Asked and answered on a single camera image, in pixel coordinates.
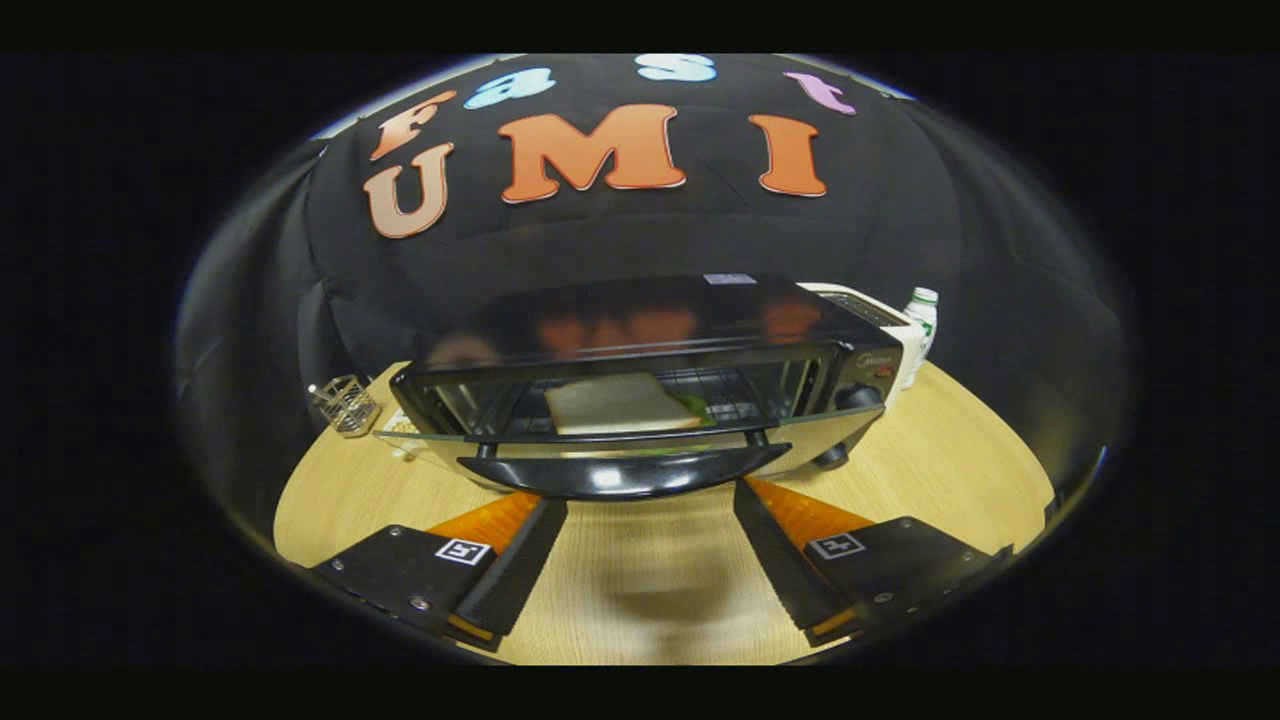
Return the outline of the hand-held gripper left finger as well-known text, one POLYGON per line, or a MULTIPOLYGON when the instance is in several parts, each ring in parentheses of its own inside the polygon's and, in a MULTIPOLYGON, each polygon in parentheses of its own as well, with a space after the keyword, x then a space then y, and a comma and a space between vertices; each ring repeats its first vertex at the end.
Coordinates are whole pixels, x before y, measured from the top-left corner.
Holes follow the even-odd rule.
POLYGON ((562 500, 515 492, 428 530, 384 527, 310 570, 416 632, 495 651, 567 514, 562 500))

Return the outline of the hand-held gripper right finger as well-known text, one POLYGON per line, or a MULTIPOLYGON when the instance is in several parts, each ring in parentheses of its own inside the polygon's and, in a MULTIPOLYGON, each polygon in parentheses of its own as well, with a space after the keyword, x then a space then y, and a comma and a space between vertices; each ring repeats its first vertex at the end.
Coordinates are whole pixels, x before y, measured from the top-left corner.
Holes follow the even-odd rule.
POLYGON ((913 516, 872 521, 756 478, 733 514, 772 589, 813 646, 879 641, 947 607, 1014 557, 987 553, 913 516))

